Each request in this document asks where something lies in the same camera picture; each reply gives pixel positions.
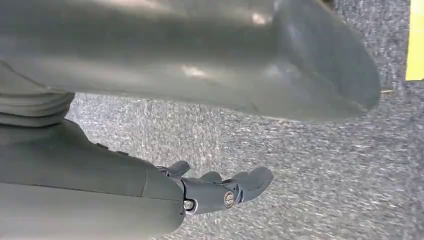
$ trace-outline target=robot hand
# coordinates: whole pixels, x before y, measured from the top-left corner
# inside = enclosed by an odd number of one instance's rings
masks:
[[[157,169],[177,182],[184,191],[183,207],[187,215],[223,211],[253,200],[267,189],[274,178],[266,167],[258,167],[250,173],[240,172],[227,180],[215,171],[200,178],[183,177],[190,170],[186,161],[178,161],[170,167],[158,166]]]

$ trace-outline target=yellow object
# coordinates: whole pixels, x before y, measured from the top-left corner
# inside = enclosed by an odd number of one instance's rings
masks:
[[[411,0],[406,80],[424,80],[424,0]]]

